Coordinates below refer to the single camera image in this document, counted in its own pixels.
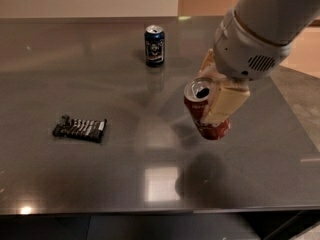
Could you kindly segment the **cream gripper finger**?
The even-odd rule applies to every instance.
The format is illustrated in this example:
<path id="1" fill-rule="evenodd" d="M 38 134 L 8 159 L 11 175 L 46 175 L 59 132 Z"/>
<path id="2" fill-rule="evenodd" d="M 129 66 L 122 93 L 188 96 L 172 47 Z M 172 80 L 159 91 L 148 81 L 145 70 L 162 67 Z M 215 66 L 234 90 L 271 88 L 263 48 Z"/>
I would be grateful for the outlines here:
<path id="1" fill-rule="evenodd" d="M 197 74 L 198 77 L 206 77 L 213 80 L 219 79 L 219 73 L 216 69 L 215 61 L 214 61 L 214 51 L 210 48 L 201 64 L 201 67 Z"/>
<path id="2" fill-rule="evenodd" d="M 201 122 L 220 124 L 237 111 L 250 96 L 248 80 L 227 78 L 213 85 Z"/>

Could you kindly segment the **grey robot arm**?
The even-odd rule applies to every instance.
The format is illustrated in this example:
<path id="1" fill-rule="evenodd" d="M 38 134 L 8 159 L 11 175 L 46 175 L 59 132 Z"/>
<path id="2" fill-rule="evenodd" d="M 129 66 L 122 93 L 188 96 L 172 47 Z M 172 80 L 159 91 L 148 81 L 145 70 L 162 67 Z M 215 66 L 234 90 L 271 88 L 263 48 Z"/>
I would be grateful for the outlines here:
<path id="1" fill-rule="evenodd" d="M 214 79 L 202 123 L 219 124 L 249 97 L 248 83 L 270 75 L 320 12 L 320 0 L 239 0 L 217 27 L 199 72 Z"/>

